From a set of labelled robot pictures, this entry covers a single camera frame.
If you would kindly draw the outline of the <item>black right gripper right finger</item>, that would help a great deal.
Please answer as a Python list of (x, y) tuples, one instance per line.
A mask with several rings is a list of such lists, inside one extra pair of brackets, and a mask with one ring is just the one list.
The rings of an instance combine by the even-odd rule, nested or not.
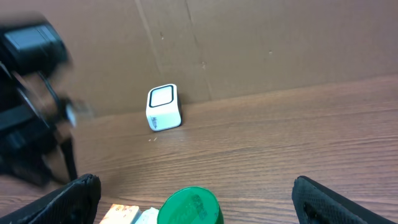
[(303, 175), (294, 181), (292, 201), (300, 224), (394, 224)]

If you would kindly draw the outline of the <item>teal wet wipes packet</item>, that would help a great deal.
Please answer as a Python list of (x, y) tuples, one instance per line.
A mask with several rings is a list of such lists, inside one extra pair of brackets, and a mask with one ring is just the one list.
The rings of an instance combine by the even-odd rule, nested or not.
[(158, 214), (159, 210), (151, 207), (142, 212), (134, 224), (157, 224)]

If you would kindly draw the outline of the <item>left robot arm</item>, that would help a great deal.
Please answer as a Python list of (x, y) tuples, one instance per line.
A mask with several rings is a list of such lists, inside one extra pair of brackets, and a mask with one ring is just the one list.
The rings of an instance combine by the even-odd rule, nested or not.
[[(1, 173), (43, 187), (62, 183), (45, 161), (60, 151), (68, 179), (77, 179), (73, 139), (62, 138), (57, 124), (77, 124), (78, 114), (91, 115), (90, 107), (58, 96), (49, 80), (60, 65), (70, 61), (68, 50), (45, 18), (1, 22)], [(37, 74), (55, 103), (46, 113), (34, 104), (22, 77)]]

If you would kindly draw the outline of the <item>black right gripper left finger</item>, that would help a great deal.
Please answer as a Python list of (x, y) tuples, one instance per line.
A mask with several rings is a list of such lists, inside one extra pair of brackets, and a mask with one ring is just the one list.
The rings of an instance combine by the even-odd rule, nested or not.
[(1, 224), (93, 224), (100, 198), (100, 178), (85, 174), (1, 217)]

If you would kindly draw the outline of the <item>orange tissue packet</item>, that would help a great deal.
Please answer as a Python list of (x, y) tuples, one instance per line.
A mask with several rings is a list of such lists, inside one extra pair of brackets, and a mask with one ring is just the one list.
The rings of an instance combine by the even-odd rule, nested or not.
[(134, 224), (140, 215), (138, 206), (112, 204), (99, 224)]

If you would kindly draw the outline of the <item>green lid jar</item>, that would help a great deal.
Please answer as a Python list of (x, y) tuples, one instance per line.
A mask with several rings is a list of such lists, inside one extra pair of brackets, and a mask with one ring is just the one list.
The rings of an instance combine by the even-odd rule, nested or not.
[(165, 201), (157, 224), (224, 224), (224, 218), (210, 190), (191, 186), (176, 191)]

